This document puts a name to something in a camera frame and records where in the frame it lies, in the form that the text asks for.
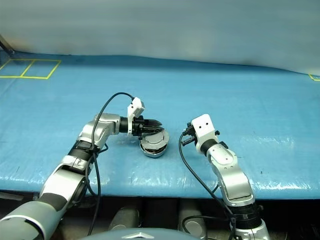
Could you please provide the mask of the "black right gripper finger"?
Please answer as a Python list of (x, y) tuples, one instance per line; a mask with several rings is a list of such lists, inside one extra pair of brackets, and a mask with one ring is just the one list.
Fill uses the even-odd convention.
[(195, 143), (196, 140), (197, 139), (195, 137), (189, 137), (189, 138), (186, 138), (186, 139), (182, 139), (182, 140), (180, 140), (180, 145), (182, 147), (184, 147), (184, 146), (189, 145), (191, 143)]

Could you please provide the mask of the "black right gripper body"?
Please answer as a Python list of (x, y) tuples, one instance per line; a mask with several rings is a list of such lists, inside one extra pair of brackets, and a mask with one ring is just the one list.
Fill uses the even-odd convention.
[(186, 129), (183, 131), (183, 136), (188, 137), (188, 140), (197, 139), (195, 127), (192, 125), (191, 122), (187, 123)]

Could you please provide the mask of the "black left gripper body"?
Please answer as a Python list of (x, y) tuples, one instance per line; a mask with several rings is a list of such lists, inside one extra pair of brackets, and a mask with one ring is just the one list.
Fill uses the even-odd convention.
[(150, 119), (144, 119), (142, 115), (134, 117), (132, 121), (132, 135), (138, 137), (139, 140), (151, 132), (150, 130)]

